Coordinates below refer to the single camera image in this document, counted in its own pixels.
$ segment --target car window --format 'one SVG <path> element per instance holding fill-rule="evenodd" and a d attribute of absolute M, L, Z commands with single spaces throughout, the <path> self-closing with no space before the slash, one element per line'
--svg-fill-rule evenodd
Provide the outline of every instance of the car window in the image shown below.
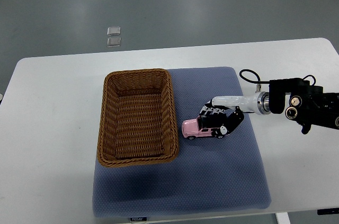
<path fill-rule="evenodd" d="M 197 121 L 198 121 L 198 128 L 199 128 L 199 130 L 200 130 L 201 127 L 202 127 L 202 124 L 201 124 L 201 117 L 198 117 L 198 118 L 197 118 Z"/>

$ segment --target white table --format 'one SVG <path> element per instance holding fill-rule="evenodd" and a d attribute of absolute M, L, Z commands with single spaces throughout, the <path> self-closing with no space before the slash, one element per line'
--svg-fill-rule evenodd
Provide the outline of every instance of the white table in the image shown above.
<path fill-rule="evenodd" d="M 92 213 L 92 189 L 105 76 L 215 66 L 253 69 L 262 80 L 313 74 L 324 92 L 339 92 L 339 56 L 326 39 L 25 58 L 0 105 L 0 223 L 100 223 Z M 255 85 L 239 81 L 244 95 L 253 94 Z M 313 126 L 304 136 L 284 114 L 250 116 L 271 205 L 151 220 L 339 206 L 339 131 Z"/>

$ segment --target brown woven basket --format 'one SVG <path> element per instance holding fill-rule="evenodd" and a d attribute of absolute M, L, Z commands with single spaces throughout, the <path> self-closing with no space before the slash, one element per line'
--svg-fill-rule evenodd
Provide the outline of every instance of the brown woven basket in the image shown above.
<path fill-rule="evenodd" d="M 97 158 L 105 167 L 170 162 L 179 153 L 171 75 L 115 71 L 104 81 Z"/>

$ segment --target concrete floor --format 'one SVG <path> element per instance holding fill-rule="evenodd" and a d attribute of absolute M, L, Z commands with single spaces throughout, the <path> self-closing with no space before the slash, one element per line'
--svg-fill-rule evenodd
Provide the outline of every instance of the concrete floor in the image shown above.
<path fill-rule="evenodd" d="M 0 93 L 25 57 L 315 37 L 339 51 L 338 14 L 339 0 L 0 0 Z M 122 45 L 107 48 L 113 25 Z M 290 219 L 339 222 L 316 211 Z M 210 222 L 276 223 L 274 215 L 199 223 Z"/>

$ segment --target black cable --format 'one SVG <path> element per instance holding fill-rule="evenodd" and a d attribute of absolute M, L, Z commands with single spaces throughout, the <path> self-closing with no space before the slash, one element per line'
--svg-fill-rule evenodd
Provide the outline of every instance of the black cable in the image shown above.
<path fill-rule="evenodd" d="M 308 77 L 311 77 L 311 78 L 313 78 L 313 84 L 312 84 L 312 86 L 314 86 L 315 84 L 316 84 L 316 78 L 313 76 L 313 75 L 307 75 L 306 77 L 304 77 L 302 80 L 305 80 L 306 78 L 308 78 Z"/>
<path fill-rule="evenodd" d="M 256 78 L 258 79 L 258 81 L 253 81 L 253 80 L 250 80 L 250 79 L 248 79 L 248 78 L 246 78 L 246 77 L 244 77 L 243 76 L 243 72 L 251 72 L 252 74 L 254 74 L 255 76 L 256 76 Z M 242 69 L 240 72 L 239 72 L 239 76 L 243 79 L 243 80 L 245 80 L 245 81 L 247 81 L 247 82 L 249 82 L 249 83 L 252 83 L 252 84 L 269 84 L 270 83 L 270 81 L 261 81 L 260 80 L 260 76 L 255 72 L 255 71 L 253 71 L 253 70 L 251 70 L 251 69 Z"/>

